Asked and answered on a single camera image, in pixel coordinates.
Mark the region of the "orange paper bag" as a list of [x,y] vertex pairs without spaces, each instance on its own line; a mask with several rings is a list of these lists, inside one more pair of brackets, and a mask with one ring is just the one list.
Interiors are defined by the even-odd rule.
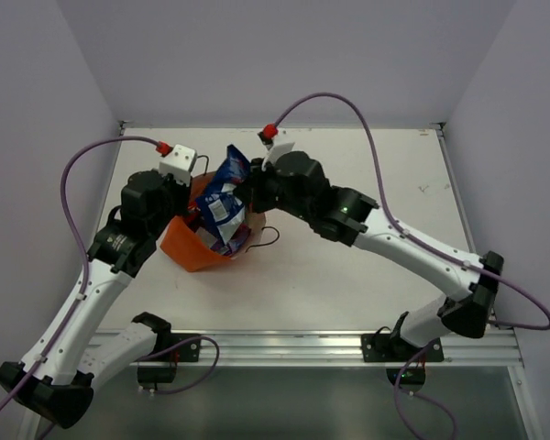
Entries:
[[[191,196],[189,206],[195,205],[195,198],[202,194],[204,187],[214,177],[215,172],[199,174],[192,179]],[[164,238],[160,243],[160,249],[174,263],[188,272],[214,269],[225,266],[230,261],[242,257],[252,248],[259,248],[274,244],[280,236],[279,231],[272,226],[276,237],[270,242],[262,243],[263,231],[268,228],[265,214],[249,215],[250,236],[245,245],[233,256],[225,257],[214,253],[202,239],[191,229],[193,221],[187,222],[186,216],[175,216],[169,223]]]

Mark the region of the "blue snack packet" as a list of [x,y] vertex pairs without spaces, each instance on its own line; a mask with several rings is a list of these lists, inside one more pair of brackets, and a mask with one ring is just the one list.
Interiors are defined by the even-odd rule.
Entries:
[[246,156],[234,145],[229,145],[225,160],[195,199],[204,228],[222,246],[231,240],[245,219],[245,205],[235,197],[234,190],[249,172],[250,163]]

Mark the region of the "red snack packet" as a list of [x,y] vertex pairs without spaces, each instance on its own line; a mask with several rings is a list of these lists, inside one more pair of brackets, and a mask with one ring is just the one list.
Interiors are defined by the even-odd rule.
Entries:
[[191,222],[198,218],[201,215],[201,211],[197,205],[192,205],[188,207],[188,213],[185,217],[187,222]]

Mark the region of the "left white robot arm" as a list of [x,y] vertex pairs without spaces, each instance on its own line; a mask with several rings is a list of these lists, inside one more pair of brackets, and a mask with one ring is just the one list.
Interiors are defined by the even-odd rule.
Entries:
[[19,404],[68,429],[87,412],[100,385],[133,361],[159,360],[172,348],[171,324],[140,313],[109,348],[87,347],[118,296],[156,252],[171,220],[187,213],[188,171],[132,174],[90,245],[87,269],[39,341],[0,367],[0,385]]

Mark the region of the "large purple snack packet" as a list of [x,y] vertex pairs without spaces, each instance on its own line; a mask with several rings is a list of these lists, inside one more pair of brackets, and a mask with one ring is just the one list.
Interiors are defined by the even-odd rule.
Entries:
[[216,241],[210,249],[221,256],[230,257],[235,255],[248,241],[251,229],[247,225],[242,225],[234,235],[225,244]]

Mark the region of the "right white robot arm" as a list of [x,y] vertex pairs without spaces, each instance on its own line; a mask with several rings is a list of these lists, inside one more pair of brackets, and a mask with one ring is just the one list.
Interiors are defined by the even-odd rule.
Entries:
[[407,360],[450,333],[484,336],[503,266],[499,254],[481,257],[432,238],[425,245],[414,243],[390,223],[374,199],[331,184],[321,163],[302,151],[289,152],[274,164],[253,159],[235,195],[254,213],[279,209],[306,222],[318,236],[384,257],[442,293],[424,307],[402,313],[390,334],[375,342],[381,353]]

